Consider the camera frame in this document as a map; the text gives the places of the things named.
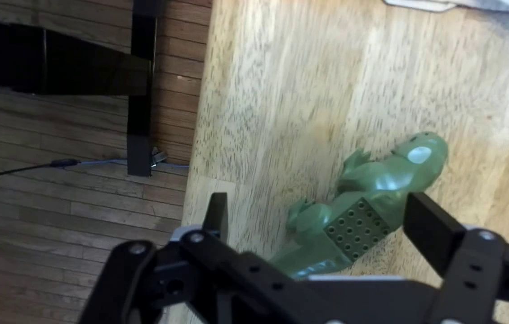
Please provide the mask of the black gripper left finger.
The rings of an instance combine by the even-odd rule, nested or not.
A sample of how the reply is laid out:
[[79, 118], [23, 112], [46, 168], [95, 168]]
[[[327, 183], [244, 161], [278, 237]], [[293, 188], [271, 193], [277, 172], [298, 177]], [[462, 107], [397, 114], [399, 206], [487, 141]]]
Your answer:
[[215, 237], [217, 240], [224, 242], [226, 233], [228, 233], [228, 202], [224, 193], [212, 193], [205, 220], [203, 220], [203, 229]]

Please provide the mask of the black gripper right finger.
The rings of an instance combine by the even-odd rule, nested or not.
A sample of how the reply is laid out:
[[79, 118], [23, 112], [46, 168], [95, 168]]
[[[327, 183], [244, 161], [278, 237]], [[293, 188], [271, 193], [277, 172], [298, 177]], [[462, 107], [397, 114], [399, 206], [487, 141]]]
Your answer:
[[406, 199], [402, 233], [428, 265], [438, 276], [444, 276], [465, 235], [465, 228], [428, 195], [411, 193]]

